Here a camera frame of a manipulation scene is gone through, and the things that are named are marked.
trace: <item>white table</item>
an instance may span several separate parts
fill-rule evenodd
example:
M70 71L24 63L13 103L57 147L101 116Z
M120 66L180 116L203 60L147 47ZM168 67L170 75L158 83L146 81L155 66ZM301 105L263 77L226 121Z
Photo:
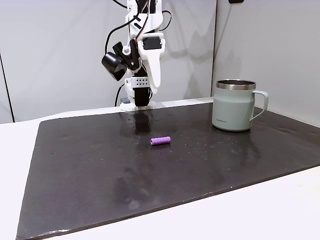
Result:
M210 103L212 98L163 102L157 108ZM0 124L0 239L14 240L39 123L121 112L119 107L64 112ZM320 239L320 167L208 197L57 240Z

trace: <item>metal plate with holes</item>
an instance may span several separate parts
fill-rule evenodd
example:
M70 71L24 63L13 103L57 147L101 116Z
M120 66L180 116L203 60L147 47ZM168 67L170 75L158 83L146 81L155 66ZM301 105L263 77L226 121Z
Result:
M251 130L227 132L212 126L212 109L41 122L16 239L111 224L319 166L320 128L267 111ZM171 144L150 145L164 136Z
M148 77L132 77L131 86L133 89L149 88L150 87L149 78Z

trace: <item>stainless steel rim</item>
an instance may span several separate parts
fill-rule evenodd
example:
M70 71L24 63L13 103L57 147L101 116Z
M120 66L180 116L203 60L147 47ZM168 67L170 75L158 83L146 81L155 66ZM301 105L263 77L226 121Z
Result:
M216 82L215 86L218 89L227 90L254 90L256 83L254 81L240 79L224 79Z

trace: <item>mug handle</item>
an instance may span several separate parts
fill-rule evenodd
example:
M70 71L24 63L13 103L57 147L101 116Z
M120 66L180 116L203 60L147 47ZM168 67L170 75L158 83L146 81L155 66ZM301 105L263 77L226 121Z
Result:
M250 121L252 121L253 119L255 119L256 117L258 117L259 115L263 114L267 108L268 108L268 102L269 102L269 94L266 93L265 91L258 91L255 90L252 92L253 94L261 94L264 96L264 105L263 105L263 110L262 112L260 112L259 114L257 114L256 116L254 116L253 118L250 119Z

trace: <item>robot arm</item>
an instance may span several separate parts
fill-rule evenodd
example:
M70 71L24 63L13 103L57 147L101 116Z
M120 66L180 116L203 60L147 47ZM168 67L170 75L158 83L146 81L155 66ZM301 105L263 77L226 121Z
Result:
M113 46L115 54L107 52L102 64L117 81L126 72L131 76L124 80L130 103L122 103L122 107L153 108L150 99L161 85L160 56L166 47L164 34L159 32L163 22L162 0L127 0L127 10L125 21L130 22L127 44L118 42Z

